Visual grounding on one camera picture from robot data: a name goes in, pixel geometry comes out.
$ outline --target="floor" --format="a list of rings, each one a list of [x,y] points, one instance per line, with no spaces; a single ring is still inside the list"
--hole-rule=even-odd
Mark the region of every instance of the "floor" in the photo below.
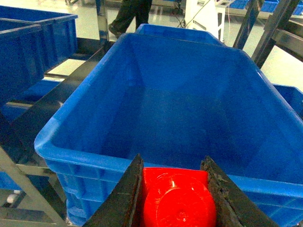
[[[76,20],[77,37],[98,39],[98,23],[94,2],[94,0],[80,0],[72,6],[67,6],[64,0],[0,0],[0,5],[77,14],[79,16]],[[162,7],[153,6],[150,12],[149,23],[177,26],[177,19],[174,16],[165,15],[162,13],[162,10]],[[107,9],[109,23],[115,19],[117,13],[117,8]],[[229,24],[226,17],[224,40],[227,46],[233,45],[240,26],[241,18],[230,17]],[[264,23],[259,22],[252,29],[247,44],[244,47],[244,51],[249,56],[253,54],[263,34],[263,28]],[[135,31],[134,21],[127,31]],[[110,34],[109,38],[112,41],[116,39],[113,34]],[[69,75],[82,63],[83,61],[68,60],[51,73]],[[272,83],[295,86],[303,91],[303,63],[278,47],[273,49],[262,67],[262,71]]]

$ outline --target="shoe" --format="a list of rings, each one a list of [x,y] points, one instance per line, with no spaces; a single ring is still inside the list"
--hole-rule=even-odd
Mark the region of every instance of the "shoe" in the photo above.
[[[117,39],[123,34],[123,32],[118,32],[117,30],[115,30],[115,27],[112,26],[112,24],[108,25],[108,29],[111,33],[115,35]]]

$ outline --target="blue bin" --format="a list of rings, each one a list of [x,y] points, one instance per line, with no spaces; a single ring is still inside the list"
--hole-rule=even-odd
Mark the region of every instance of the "blue bin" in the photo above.
[[[152,35],[158,37],[180,39],[204,44],[224,45],[222,42],[220,42],[220,40],[218,40],[209,32],[198,31],[193,29],[142,24],[138,27],[136,33],[142,35]]]
[[[44,71],[60,64],[77,51],[77,15],[0,6],[0,17],[42,26],[40,45]]]
[[[279,3],[278,0],[266,0],[263,3],[261,11],[268,12],[268,13],[273,13],[275,11],[276,6],[278,5],[278,3]]]
[[[21,114],[23,114],[26,110],[28,110],[28,107],[26,106],[17,106],[17,105],[10,105],[5,104],[0,107],[0,111],[5,116],[5,118],[12,122],[17,117],[19,117]]]
[[[43,79],[31,86],[28,90],[16,97],[16,100],[28,101],[28,102],[37,102],[48,92],[54,89],[60,82],[50,81]]]
[[[0,20],[0,106],[43,78],[40,31],[40,25]]]
[[[57,173],[77,225],[137,153],[145,166],[189,169],[210,155],[239,183],[303,184],[303,122],[245,52],[148,35],[120,37],[40,131],[35,149]],[[258,186],[252,193],[276,190],[285,202],[279,208],[303,201],[303,186],[294,197]],[[297,214],[283,217],[290,223]]]
[[[303,2],[302,1],[299,1],[299,4],[298,6],[295,8],[293,14],[294,15],[301,15],[303,12]]]
[[[30,175],[28,178],[39,190],[44,189],[47,186],[48,177]],[[20,186],[17,185],[5,172],[0,172],[0,188],[22,191],[22,188],[20,188]]]
[[[245,9],[248,2],[249,0],[236,0],[230,4],[229,7],[234,9]]]
[[[287,103],[303,119],[303,93],[296,87],[274,85]]]

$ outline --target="person's leg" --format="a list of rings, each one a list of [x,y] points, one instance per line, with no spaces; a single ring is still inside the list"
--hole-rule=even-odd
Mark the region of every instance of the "person's leg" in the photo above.
[[[151,10],[152,0],[142,0],[142,3],[136,12],[136,29],[140,24],[148,24],[149,12]]]
[[[136,12],[140,8],[142,0],[123,0],[121,8],[116,19],[109,25],[109,30],[115,34],[116,32],[125,33],[131,24]]]

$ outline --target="red plastic cup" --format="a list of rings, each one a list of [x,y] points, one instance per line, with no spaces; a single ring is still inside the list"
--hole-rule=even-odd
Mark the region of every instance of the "red plastic cup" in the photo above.
[[[207,172],[175,168],[143,170],[141,227],[214,227],[216,209]]]

